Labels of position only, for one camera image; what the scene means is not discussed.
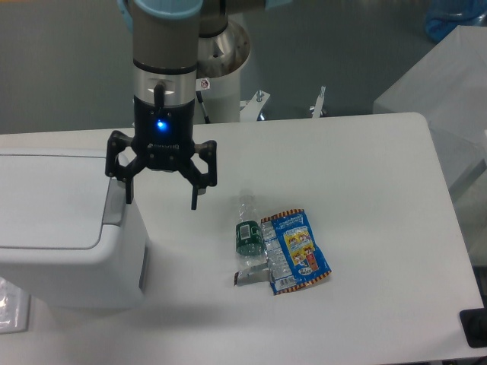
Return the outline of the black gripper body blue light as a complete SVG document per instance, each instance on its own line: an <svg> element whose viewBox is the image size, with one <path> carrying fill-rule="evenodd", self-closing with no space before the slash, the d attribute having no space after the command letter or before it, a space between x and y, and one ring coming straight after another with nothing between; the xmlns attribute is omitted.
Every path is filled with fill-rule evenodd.
<svg viewBox="0 0 487 365"><path fill-rule="evenodd" d="M134 98L135 134L131 148L135 159L131 171L144 168L191 173L195 153L193 117L195 102L159 107Z"/></svg>

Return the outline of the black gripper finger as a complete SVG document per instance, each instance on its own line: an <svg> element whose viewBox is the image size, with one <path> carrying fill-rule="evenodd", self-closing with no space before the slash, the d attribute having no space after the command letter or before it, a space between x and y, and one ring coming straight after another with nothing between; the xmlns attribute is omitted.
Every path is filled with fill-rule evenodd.
<svg viewBox="0 0 487 365"><path fill-rule="evenodd" d="M132 204L134 199L134 177L147 167L147 154L137 151L133 140L133 137L118 130L112 131L107 140L105 175L125 184L127 204ZM123 166L119 162L119 156L127 148L135 152L135 158Z"/></svg>
<svg viewBox="0 0 487 365"><path fill-rule="evenodd" d="M207 163L206 173L201 173L193 163L194 154ZM215 187L218 183L217 142L209 140L202 144L193 143L189 151L181 156L177 169L192 186L191 209L196 210L198 197L205 194L207 187Z"/></svg>

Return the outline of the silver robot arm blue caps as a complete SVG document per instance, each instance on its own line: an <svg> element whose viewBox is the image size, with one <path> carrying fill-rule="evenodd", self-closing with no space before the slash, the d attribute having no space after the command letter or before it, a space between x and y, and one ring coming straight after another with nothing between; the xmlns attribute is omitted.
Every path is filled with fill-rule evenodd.
<svg viewBox="0 0 487 365"><path fill-rule="evenodd" d="M129 137L114 131L107 141L105 174L124 183L143 169L178 171L193 187L191 208L217 184L217 144L193 140L197 88L203 78L235 70L237 54L250 46L232 34L228 17L283 1L120 1L132 30L134 127Z"/></svg>

